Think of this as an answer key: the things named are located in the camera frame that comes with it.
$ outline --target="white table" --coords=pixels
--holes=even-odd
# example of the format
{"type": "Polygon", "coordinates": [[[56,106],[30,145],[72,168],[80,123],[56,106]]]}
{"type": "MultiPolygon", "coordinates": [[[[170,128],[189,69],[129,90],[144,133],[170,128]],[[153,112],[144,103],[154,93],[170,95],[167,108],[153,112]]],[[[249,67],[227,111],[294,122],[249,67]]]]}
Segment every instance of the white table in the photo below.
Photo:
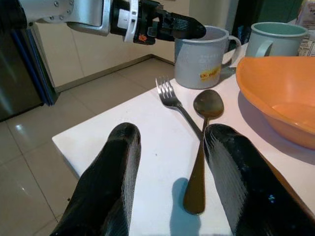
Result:
{"type": "MultiPolygon", "coordinates": [[[[200,90],[181,87],[175,80],[171,83],[201,128],[203,120],[192,106],[200,90]]],[[[295,145],[274,132],[242,96],[235,75],[213,89],[221,95],[225,111],[211,122],[227,124],[247,136],[315,213],[315,151],[295,145]]],[[[53,141],[81,176],[110,131],[122,122],[137,125],[142,139],[130,235],[229,235],[230,227],[208,166],[205,212],[192,216],[183,211],[179,199],[190,177],[199,140],[180,113],[162,105],[155,88],[56,135],[53,141]]]]}

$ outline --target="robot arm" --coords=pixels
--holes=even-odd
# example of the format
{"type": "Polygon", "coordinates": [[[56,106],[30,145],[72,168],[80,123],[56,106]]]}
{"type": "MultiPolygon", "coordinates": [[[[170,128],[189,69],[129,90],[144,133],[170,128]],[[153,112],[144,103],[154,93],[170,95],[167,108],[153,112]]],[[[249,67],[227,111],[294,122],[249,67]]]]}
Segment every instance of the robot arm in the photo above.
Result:
{"type": "Polygon", "coordinates": [[[155,39],[201,38],[206,29],[191,17],[169,13],[152,0],[0,0],[0,33],[33,22],[67,23],[77,31],[123,36],[152,45],[155,39]]]}

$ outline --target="light green mug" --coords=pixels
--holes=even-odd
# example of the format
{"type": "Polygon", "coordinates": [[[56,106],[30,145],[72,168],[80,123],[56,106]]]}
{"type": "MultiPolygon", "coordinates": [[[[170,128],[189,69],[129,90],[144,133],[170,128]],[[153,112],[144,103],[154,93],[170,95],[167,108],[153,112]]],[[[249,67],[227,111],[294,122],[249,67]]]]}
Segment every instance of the light green mug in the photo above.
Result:
{"type": "Polygon", "coordinates": [[[246,56],[297,56],[301,41],[307,33],[304,27],[286,23],[253,24],[246,56]]]}

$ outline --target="plastic bowl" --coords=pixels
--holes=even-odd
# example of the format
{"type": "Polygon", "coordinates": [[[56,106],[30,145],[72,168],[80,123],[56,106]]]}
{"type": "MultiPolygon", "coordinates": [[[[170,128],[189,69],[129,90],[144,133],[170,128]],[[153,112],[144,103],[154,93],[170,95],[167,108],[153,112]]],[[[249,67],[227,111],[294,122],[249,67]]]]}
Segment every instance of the plastic bowl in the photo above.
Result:
{"type": "Polygon", "coordinates": [[[315,149],[315,57],[243,58],[236,78],[273,129],[315,149]]]}

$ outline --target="yellow label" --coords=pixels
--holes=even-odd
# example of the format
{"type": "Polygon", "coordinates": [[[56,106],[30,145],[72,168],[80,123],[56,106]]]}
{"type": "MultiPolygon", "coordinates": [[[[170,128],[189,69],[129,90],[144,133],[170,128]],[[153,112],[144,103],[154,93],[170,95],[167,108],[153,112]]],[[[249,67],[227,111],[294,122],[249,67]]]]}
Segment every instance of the yellow label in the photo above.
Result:
{"type": "Polygon", "coordinates": [[[212,69],[212,70],[205,70],[200,73],[200,78],[202,82],[211,80],[212,78],[216,77],[221,71],[221,65],[212,69]]]}

